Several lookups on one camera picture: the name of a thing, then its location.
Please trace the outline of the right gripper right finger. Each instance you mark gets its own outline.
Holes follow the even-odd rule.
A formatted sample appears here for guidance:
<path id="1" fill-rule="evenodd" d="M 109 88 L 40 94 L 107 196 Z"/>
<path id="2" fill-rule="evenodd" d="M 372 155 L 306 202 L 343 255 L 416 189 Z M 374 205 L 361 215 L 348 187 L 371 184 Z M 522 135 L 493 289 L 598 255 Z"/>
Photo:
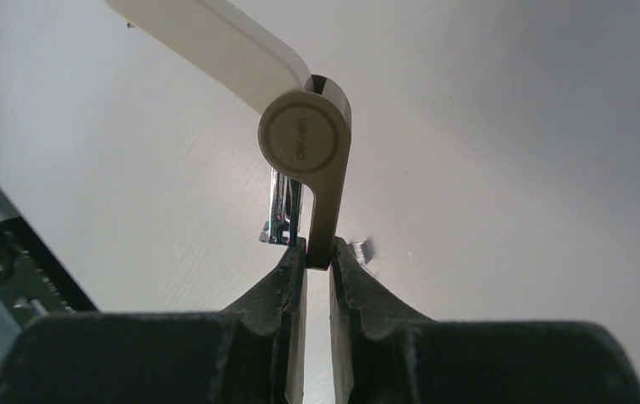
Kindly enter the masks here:
<path id="1" fill-rule="evenodd" d="M 335 241 L 330 269 L 338 403 L 640 403 L 623 347 L 593 322 L 440 322 Z"/>

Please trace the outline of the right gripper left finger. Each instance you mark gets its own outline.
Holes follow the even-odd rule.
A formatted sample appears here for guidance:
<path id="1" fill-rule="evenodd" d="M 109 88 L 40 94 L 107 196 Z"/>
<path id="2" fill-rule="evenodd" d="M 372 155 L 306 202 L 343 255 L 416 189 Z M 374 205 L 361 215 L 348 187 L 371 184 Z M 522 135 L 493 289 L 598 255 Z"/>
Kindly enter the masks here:
<path id="1" fill-rule="evenodd" d="M 300 403 L 306 243 L 220 311 L 43 316 L 0 366 L 0 403 Z"/>

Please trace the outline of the small metal staple strip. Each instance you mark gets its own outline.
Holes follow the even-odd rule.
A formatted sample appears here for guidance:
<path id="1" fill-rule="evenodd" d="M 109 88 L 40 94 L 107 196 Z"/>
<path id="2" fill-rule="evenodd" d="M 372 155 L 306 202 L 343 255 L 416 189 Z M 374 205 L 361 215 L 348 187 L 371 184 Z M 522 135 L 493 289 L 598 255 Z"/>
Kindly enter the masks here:
<path id="1" fill-rule="evenodd" d="M 349 243 L 349 249 L 356 261 L 362 266 L 366 266 L 376 255 L 376 249 L 371 238 L 352 241 Z"/>

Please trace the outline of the grey small stapler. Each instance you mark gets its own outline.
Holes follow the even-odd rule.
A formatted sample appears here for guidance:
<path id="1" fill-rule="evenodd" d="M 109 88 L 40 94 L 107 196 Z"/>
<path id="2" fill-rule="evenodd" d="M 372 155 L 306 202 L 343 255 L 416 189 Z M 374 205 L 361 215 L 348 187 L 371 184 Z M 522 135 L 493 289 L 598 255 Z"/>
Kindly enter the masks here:
<path id="1" fill-rule="evenodd" d="M 307 267 L 331 263 L 351 144 L 351 107 L 334 81 L 228 1 L 109 1 L 108 6 L 260 115 L 259 148 L 313 194 Z"/>

